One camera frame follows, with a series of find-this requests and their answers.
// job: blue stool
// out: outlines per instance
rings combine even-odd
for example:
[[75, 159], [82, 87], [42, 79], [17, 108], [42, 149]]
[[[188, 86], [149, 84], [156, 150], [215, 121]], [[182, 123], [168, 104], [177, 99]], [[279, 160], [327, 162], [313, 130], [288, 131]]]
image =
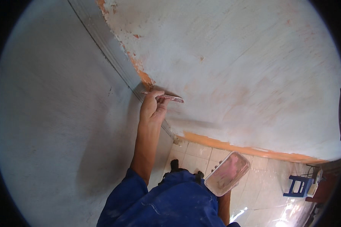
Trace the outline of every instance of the blue stool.
[[[289, 179], [293, 180], [291, 188], [289, 189], [289, 193], [283, 193], [283, 196], [287, 196], [287, 197], [307, 197], [307, 193], [309, 188], [311, 187], [311, 185], [314, 183], [314, 179], [313, 178], [306, 178], [306, 177], [302, 177], [302, 176], [289, 176]], [[299, 186], [299, 190], [297, 193], [293, 193], [293, 187], [294, 187], [294, 183], [296, 181], [300, 181], [301, 185]]]

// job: black shoe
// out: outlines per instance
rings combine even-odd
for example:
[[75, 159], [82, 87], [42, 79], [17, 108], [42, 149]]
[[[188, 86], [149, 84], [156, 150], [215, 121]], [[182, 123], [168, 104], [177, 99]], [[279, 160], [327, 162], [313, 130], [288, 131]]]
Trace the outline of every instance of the black shoe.
[[200, 177], [203, 179], [203, 177], [205, 176], [201, 171], [198, 171], [197, 172], [199, 175], [200, 175]]
[[178, 159], [174, 159], [170, 162], [170, 169], [171, 170], [177, 170], [179, 168], [178, 166]]

